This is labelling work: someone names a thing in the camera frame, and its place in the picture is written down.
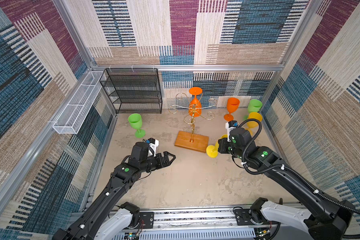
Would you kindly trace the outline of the yellow back wine glass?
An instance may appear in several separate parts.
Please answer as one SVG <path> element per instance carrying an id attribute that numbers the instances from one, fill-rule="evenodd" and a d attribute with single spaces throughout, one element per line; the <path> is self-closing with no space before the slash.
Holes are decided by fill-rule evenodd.
<path id="1" fill-rule="evenodd" d="M 227 134 L 221 136 L 220 139 L 227 139 Z M 206 148 L 206 153 L 210 158 L 216 158 L 218 156 L 218 140 L 216 141 L 215 145 L 209 145 Z"/>

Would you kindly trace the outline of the orange wine glass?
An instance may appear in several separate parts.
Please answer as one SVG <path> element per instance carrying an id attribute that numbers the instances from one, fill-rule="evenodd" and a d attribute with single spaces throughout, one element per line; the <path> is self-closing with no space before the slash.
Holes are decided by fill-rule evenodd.
<path id="1" fill-rule="evenodd" d="M 234 113 L 239 108 L 239 105 L 240 105 L 240 100 L 237 98 L 229 98 L 227 100 L 226 108 L 227 108 L 228 114 L 224 115 L 224 119 L 227 122 L 234 120 L 232 113 Z"/>
<path id="2" fill-rule="evenodd" d="M 189 106 L 188 106 L 188 113 L 189 115 L 192 117 L 199 117 L 201 115 L 201 102 L 200 100 L 197 98 L 197 96 L 200 95 L 200 97 L 202 97 L 202 89 L 200 87 L 192 87 L 189 90 L 189 93 L 193 96 L 193 99 L 190 101 Z"/>

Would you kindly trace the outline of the yellow front wine glass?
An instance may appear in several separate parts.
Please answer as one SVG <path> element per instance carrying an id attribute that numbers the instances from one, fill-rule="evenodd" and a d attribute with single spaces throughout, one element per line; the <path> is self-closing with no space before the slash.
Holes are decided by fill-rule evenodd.
<path id="1" fill-rule="evenodd" d="M 261 122 L 263 120 L 263 116 L 260 113 L 252 112 L 248 116 L 249 120 L 258 120 Z M 249 131 L 250 135 L 253 136 L 254 132 L 258 130 L 259 124 L 256 121 L 249 121 L 246 123 L 246 130 Z"/>

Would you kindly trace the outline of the orange back wine glass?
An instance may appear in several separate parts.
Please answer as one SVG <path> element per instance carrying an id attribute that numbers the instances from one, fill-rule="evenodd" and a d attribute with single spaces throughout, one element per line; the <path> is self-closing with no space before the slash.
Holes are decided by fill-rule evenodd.
<path id="1" fill-rule="evenodd" d="M 199 117 L 201 115 L 201 102 L 200 100 L 197 98 L 197 96 L 200 95 L 200 97 L 202 97 L 202 89 L 200 87 L 192 87 L 189 90 L 189 93 L 193 96 L 193 99 L 190 101 L 189 106 L 188 106 L 188 113 L 189 115 L 192 117 Z"/>

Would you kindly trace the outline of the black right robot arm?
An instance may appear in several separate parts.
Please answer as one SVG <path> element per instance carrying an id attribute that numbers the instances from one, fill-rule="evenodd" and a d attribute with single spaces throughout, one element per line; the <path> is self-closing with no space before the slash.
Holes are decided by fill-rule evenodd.
<path id="1" fill-rule="evenodd" d="M 266 198 L 257 199 L 248 213 L 252 222 L 278 222 L 308 233 L 314 240 L 354 239 L 346 235 L 355 213 L 349 201 L 339 201 L 306 180 L 268 147 L 256 146 L 249 131 L 230 127 L 227 137 L 218 140 L 218 152 L 240 160 L 240 167 L 251 175 L 264 174 L 306 208 L 300 210 L 276 204 Z"/>

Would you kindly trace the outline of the orange front wine glass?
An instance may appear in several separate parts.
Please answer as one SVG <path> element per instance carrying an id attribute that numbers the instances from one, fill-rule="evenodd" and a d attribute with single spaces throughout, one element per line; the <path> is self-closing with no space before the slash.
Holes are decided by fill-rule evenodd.
<path id="1" fill-rule="evenodd" d="M 227 108 L 228 114 L 224 115 L 224 119 L 227 122 L 234 120 L 232 113 L 234 113 L 239 108 L 239 105 L 240 105 L 240 100 L 237 98 L 229 98 L 227 100 L 226 108 Z"/>

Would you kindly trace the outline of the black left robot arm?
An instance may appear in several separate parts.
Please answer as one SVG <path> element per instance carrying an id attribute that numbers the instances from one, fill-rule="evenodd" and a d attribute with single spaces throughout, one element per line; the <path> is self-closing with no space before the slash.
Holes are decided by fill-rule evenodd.
<path id="1" fill-rule="evenodd" d="M 54 240 L 94 240 L 104 237 L 100 231 L 103 222 L 110 214 L 116 203 L 132 188 L 143 172 L 151 173 L 155 170 L 170 166 L 176 156 L 165 151 L 156 153 L 146 142 L 137 142 L 132 153 L 126 156 L 122 163 L 115 167 L 110 179 L 84 214 L 66 230 L 58 229 L 53 235 Z"/>

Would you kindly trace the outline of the gold wire wine glass rack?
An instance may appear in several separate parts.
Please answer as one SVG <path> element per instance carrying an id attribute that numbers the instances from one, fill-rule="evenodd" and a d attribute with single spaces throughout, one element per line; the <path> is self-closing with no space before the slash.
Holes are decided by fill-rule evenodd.
<path id="1" fill-rule="evenodd" d="M 192 100 L 185 93 L 177 94 L 176 99 L 181 100 L 183 97 L 185 97 L 187 99 L 188 104 Z M 200 95 L 199 95 L 199 96 L 197 96 L 197 98 L 201 102 L 202 97 L 200 97 Z M 188 111 L 188 107 L 183 107 L 183 106 L 179 106 L 179 105 L 172 105 L 169 107 L 168 110 L 171 114 L 176 114 L 178 112 L 178 109 L 184 109 L 184 110 Z M 209 109 L 209 107 L 202 106 L 202 108 L 201 108 L 201 110 L 206 110 L 206 109 Z M 209 120 L 213 120 L 215 118 L 215 114 L 212 113 L 211 111 L 208 111 L 207 117 L 204 117 L 202 114 L 199 117 L 204 120 L 209 121 Z M 175 141 L 175 146 L 179 147 L 179 148 L 184 148 L 187 150 L 206 153 L 206 148 L 208 146 L 209 137 L 195 134 L 196 118 L 193 116 L 191 117 L 189 115 L 189 113 L 187 113 L 187 115 L 184 117 L 183 121 L 191 127 L 191 132 L 179 131 L 178 136 Z"/>

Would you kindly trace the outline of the green wine glass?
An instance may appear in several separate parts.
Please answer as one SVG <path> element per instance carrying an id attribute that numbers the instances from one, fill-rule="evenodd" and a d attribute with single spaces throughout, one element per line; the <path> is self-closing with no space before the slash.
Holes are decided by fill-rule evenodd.
<path id="1" fill-rule="evenodd" d="M 248 114 L 244 116 L 244 120 L 246 120 L 251 113 L 258 113 L 263 106 L 263 103 L 260 100 L 252 99 L 249 101 L 247 106 Z"/>
<path id="2" fill-rule="evenodd" d="M 128 121 L 133 129 L 136 130 L 135 137 L 136 138 L 143 138 L 146 134 L 145 130 L 142 130 L 143 120 L 140 114 L 131 114 L 128 117 Z"/>

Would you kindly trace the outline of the yellow wine glass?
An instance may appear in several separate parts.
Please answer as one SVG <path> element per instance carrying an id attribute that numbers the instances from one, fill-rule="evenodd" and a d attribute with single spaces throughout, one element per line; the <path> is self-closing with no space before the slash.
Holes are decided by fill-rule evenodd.
<path id="1" fill-rule="evenodd" d="M 227 134 L 221 136 L 220 139 L 227 139 Z M 218 140 L 216 141 L 215 145 L 209 145 L 206 148 L 206 153 L 210 158 L 216 158 L 218 156 Z"/>
<path id="2" fill-rule="evenodd" d="M 261 122 L 263 120 L 263 116 L 260 113 L 252 112 L 248 116 L 249 120 L 258 120 Z M 259 124 L 256 121 L 249 121 L 246 123 L 246 130 L 249 131 L 250 135 L 253 136 L 254 132 L 258 130 Z"/>

